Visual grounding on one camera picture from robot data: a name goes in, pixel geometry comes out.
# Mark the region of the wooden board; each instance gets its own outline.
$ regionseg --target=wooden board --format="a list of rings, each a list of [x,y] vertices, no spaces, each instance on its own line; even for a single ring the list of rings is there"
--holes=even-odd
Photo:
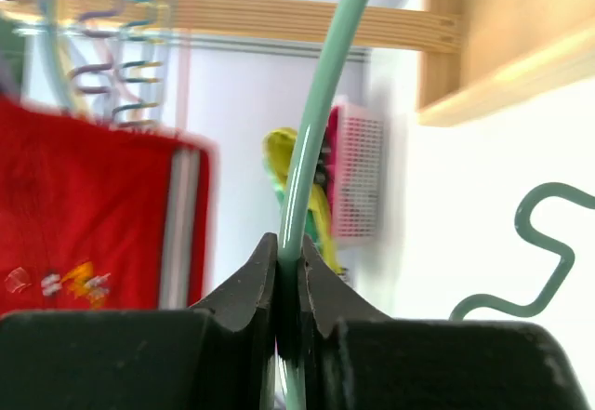
[[[58,18],[62,25],[76,21],[83,11],[106,10],[118,0],[59,0]],[[173,6],[173,28],[194,33],[251,36],[287,41],[322,43],[336,5],[298,0],[156,0],[161,6]],[[4,15],[26,22],[42,16],[33,2],[0,3]],[[161,20],[147,27],[158,30]],[[118,27],[144,19],[147,6],[128,5],[122,15],[98,21],[100,26]],[[460,51],[459,17],[457,15],[415,12],[392,8],[369,7],[358,33],[356,46],[393,47],[431,52]]]
[[[460,87],[421,102],[422,125],[454,126],[595,75],[595,0],[465,0],[460,13]]]

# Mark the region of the wall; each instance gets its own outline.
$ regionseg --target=wall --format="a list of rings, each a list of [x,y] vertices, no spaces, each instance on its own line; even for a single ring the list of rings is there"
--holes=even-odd
[[[420,7],[421,0],[406,6]],[[440,129],[415,123],[417,75],[415,52],[372,53],[367,94],[389,117],[391,141],[384,233],[364,294],[394,316],[416,319],[445,319],[474,293],[533,301],[558,259],[516,234],[514,214],[543,182],[595,194],[595,80]],[[595,212],[549,199],[535,210],[533,224],[570,245],[576,264],[548,308],[530,320],[561,342],[594,405],[595,317],[588,304],[595,299]],[[381,294],[370,292],[375,272]],[[469,318],[510,320],[491,310]]]
[[[92,55],[88,42],[76,44],[85,55]],[[30,46],[29,97],[55,104],[39,36],[31,38]],[[169,125],[174,123],[176,110],[177,61],[174,48],[165,104],[165,122]],[[298,127],[316,62],[280,55],[201,48],[192,51],[188,129],[217,143],[220,163],[207,289],[244,264],[264,232],[279,230],[280,206],[263,168],[261,142],[274,128]],[[362,101],[362,66],[347,64],[337,93]],[[351,266],[352,258],[343,256],[341,261]]]

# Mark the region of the wooden rack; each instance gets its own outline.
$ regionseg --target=wooden rack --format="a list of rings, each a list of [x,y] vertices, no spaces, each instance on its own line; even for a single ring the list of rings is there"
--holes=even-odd
[[[113,2],[59,0],[58,21],[71,24],[81,11]],[[0,8],[15,20],[42,18],[34,3],[3,2]],[[176,0],[173,26],[323,42],[334,9],[298,0]],[[143,7],[132,6],[101,25],[117,27],[145,15]],[[162,20],[153,26],[162,27]],[[419,122],[454,126],[594,75],[595,0],[426,0],[426,11],[369,7],[354,44],[422,51]]]

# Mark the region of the wooden shelf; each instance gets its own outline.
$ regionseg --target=wooden shelf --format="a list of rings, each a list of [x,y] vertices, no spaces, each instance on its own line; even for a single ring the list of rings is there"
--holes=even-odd
[[[458,59],[422,60],[420,124],[455,126],[595,75],[595,0],[460,1],[427,0],[462,15],[464,33]]]
[[[155,0],[173,5],[173,28],[194,33],[251,36],[322,43],[336,5],[298,0]],[[118,0],[59,0],[58,22],[70,25],[83,11],[106,10]],[[37,22],[42,16],[34,3],[0,3],[5,16]],[[163,29],[165,9],[146,30]],[[103,27],[119,27],[147,16],[147,6],[128,5],[122,15],[98,19]],[[408,48],[446,54],[460,52],[459,17],[430,12],[369,7],[353,44],[366,47]]]

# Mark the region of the green hook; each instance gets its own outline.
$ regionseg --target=green hook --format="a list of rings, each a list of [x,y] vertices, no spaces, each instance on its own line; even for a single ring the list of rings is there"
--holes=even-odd
[[[524,241],[530,245],[536,245],[551,253],[560,256],[560,262],[543,287],[539,295],[528,305],[518,305],[503,298],[490,296],[488,294],[476,294],[462,300],[450,314],[450,320],[463,320],[467,314],[478,308],[491,308],[496,311],[505,312],[516,317],[529,318],[538,315],[551,302],[560,289],[568,272],[575,264],[575,252],[568,245],[555,240],[540,231],[537,231],[531,224],[531,214],[537,204],[546,198],[558,197],[581,205],[590,210],[595,210],[595,196],[576,189],[560,182],[548,182],[532,189],[522,199],[514,219],[514,227]]]

